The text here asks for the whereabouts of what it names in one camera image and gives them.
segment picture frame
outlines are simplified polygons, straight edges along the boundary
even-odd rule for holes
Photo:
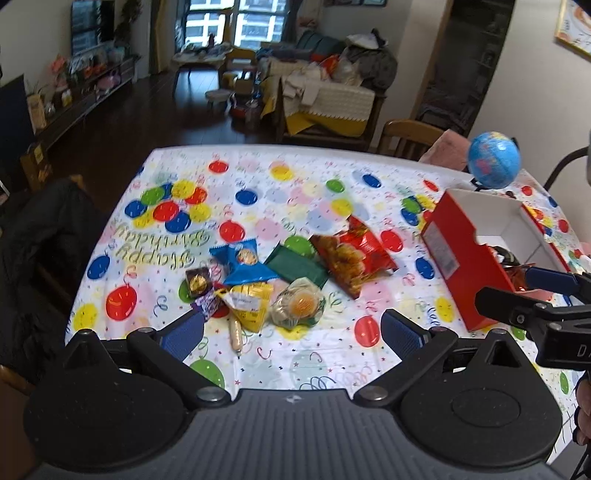
[[[591,59],[591,17],[574,0],[562,0],[554,37],[561,45]]]

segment yellow snack bag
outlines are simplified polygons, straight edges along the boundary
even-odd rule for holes
[[[245,329],[258,333],[265,323],[273,285],[257,282],[217,290],[220,297]]]

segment black jacket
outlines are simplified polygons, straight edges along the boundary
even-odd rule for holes
[[[39,288],[36,266],[75,295],[106,218],[69,179],[2,208],[0,365],[37,383],[64,346],[69,316]]]

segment wall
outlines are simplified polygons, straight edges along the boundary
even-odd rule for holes
[[[389,0],[385,7],[325,7],[321,31],[324,35],[345,38],[355,33],[370,33],[373,28],[388,39],[396,54],[413,0]]]
[[[569,152],[589,143],[591,62],[554,41],[560,0],[517,0],[505,47],[472,136],[515,136],[523,166],[544,183]],[[551,189],[582,241],[591,241],[591,187],[584,160]]]
[[[25,74],[34,86],[51,80],[49,64],[70,54],[72,0],[12,0],[0,10],[3,81]]]

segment toy globe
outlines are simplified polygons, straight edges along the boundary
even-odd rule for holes
[[[488,189],[504,189],[521,169],[521,156],[510,138],[498,132],[478,135],[468,151],[468,169]]]

